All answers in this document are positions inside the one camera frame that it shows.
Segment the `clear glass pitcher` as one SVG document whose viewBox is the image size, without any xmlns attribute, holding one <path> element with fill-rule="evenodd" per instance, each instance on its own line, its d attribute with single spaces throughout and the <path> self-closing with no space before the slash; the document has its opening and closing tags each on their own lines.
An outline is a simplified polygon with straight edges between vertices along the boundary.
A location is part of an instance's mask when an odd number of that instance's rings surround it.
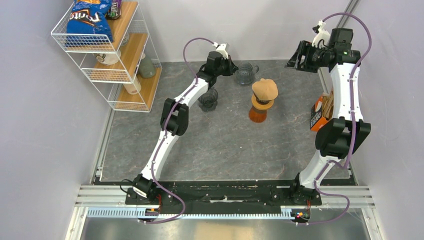
<svg viewBox="0 0 424 240">
<path fill-rule="evenodd" d="M 248 62 L 238 65 L 235 72 L 235 82 L 241 86 L 251 85 L 255 81 L 255 74 L 258 73 L 259 66 L 252 65 Z"/>
</svg>

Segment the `smoky glass dripper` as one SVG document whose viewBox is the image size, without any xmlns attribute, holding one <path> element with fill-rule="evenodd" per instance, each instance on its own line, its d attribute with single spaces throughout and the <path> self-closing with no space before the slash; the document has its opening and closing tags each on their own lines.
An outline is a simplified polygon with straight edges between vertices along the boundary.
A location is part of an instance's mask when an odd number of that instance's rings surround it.
<svg viewBox="0 0 424 240">
<path fill-rule="evenodd" d="M 198 99 L 198 106 L 203 112 L 214 111 L 218 105 L 218 91 L 212 87 Z"/>
</svg>

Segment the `wooden ring dripper holder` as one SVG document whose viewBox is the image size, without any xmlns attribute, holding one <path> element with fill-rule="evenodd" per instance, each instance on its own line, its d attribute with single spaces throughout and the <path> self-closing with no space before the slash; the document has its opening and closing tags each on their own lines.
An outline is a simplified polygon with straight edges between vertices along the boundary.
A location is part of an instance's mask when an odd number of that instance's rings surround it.
<svg viewBox="0 0 424 240">
<path fill-rule="evenodd" d="M 252 106 L 260 111 L 265 111 L 270 109 L 273 105 L 274 105 L 275 100 L 261 100 L 259 98 L 257 98 L 257 96 L 255 94 L 253 94 L 251 96 L 251 103 Z"/>
</svg>

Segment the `orange glass carafe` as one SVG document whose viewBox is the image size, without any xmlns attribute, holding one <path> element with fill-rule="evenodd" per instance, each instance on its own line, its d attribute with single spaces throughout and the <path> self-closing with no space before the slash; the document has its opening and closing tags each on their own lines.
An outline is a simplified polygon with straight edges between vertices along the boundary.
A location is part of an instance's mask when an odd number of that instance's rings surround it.
<svg viewBox="0 0 424 240">
<path fill-rule="evenodd" d="M 248 117 L 254 123 L 262 123 L 267 119 L 267 113 L 267 110 L 258 109 L 252 106 L 248 112 Z"/>
</svg>

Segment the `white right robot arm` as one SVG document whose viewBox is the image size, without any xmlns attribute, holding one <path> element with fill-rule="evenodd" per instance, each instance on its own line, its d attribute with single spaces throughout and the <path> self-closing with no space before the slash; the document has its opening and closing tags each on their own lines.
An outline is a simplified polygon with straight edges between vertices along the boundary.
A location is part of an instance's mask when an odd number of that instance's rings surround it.
<svg viewBox="0 0 424 240">
<path fill-rule="evenodd" d="M 296 205 L 319 201 L 318 187 L 329 170 L 353 153 L 371 132 L 359 104 L 358 78 L 362 55 L 352 49 L 354 32 L 349 28 L 313 27 L 313 41 L 302 40 L 286 67 L 317 73 L 328 68 L 333 93 L 332 116 L 316 133 L 315 154 L 289 188 L 288 198 Z"/>
</svg>

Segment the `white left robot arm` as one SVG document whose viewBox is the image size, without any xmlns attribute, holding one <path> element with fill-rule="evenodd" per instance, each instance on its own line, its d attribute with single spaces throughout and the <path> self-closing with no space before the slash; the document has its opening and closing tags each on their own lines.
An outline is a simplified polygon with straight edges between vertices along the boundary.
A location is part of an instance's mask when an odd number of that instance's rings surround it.
<svg viewBox="0 0 424 240">
<path fill-rule="evenodd" d="M 194 75 L 190 85 L 177 97 L 165 100 L 157 144 L 130 188 L 137 198 L 151 199 L 156 196 L 156 182 L 168 155 L 179 137 L 188 129 L 190 108 L 214 86 L 219 76 L 231 76 L 237 69 L 226 50 L 210 51 L 206 63 Z"/>
</svg>

